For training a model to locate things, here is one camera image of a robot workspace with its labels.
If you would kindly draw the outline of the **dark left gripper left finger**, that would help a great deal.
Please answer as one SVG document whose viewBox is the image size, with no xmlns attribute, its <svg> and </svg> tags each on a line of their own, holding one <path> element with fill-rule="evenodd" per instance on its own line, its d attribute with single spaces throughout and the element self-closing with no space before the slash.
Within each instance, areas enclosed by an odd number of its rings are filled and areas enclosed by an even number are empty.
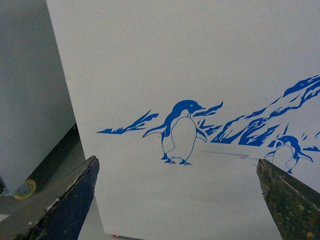
<svg viewBox="0 0 320 240">
<path fill-rule="evenodd" d="M 91 156 L 70 174 L 19 206 L 0 222 L 2 240 L 76 240 L 90 206 L 100 170 Z"/>
</svg>

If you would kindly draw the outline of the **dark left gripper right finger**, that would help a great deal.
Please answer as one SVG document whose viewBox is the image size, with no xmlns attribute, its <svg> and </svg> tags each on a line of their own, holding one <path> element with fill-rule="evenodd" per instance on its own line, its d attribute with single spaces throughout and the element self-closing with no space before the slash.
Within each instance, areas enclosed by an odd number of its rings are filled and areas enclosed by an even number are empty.
<svg viewBox="0 0 320 240">
<path fill-rule="evenodd" d="M 320 238 L 320 193 L 266 159 L 256 167 L 263 199 L 284 240 Z"/>
</svg>

